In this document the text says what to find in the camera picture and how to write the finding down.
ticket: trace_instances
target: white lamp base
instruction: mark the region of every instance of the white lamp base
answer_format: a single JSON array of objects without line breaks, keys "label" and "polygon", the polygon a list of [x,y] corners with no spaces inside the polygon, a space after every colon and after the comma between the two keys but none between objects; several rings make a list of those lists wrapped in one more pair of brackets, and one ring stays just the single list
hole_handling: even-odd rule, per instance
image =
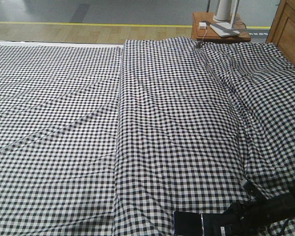
[{"label": "white lamp base", "polygon": [[237,29],[231,28],[231,25],[228,22],[211,24],[210,27],[220,36],[220,37],[229,37],[239,35],[240,32]]}]

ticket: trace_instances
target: bed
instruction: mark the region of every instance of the bed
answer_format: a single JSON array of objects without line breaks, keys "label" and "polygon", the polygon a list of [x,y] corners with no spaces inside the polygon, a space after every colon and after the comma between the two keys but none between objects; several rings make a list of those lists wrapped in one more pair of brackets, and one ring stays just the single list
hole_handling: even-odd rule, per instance
[{"label": "bed", "polygon": [[266,44],[0,42],[0,235],[173,235],[243,179],[295,186],[295,0]]}]

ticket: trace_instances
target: wooden floor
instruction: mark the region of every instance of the wooden floor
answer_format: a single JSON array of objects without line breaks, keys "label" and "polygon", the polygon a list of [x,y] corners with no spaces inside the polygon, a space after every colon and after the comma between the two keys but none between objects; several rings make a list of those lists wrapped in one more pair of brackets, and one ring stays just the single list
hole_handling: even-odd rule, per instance
[{"label": "wooden floor", "polygon": [[66,23],[0,23],[0,40],[4,41],[122,44],[126,39],[161,40],[177,36],[190,37],[191,26],[134,27]]}]

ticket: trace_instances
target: charger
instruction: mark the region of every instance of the charger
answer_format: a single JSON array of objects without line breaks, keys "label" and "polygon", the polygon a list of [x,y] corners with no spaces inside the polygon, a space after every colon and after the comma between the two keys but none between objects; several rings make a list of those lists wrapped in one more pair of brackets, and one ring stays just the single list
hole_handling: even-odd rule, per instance
[{"label": "charger", "polygon": [[204,30],[204,29],[206,30],[207,29],[207,24],[206,24],[206,22],[199,22],[198,27],[201,30]]}]

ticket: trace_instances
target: yellow floor stripe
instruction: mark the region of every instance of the yellow floor stripe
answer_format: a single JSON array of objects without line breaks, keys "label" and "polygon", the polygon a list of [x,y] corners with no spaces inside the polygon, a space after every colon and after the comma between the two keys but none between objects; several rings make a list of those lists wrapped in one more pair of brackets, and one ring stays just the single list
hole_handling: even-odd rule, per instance
[{"label": "yellow floor stripe", "polygon": [[[59,26],[121,26],[121,27],[175,27],[192,28],[185,25],[132,25],[132,24],[89,24],[89,23],[65,23],[65,22],[15,22],[0,21],[0,24],[22,24],[22,25],[59,25]],[[270,29],[269,26],[247,26],[248,29]]]}]

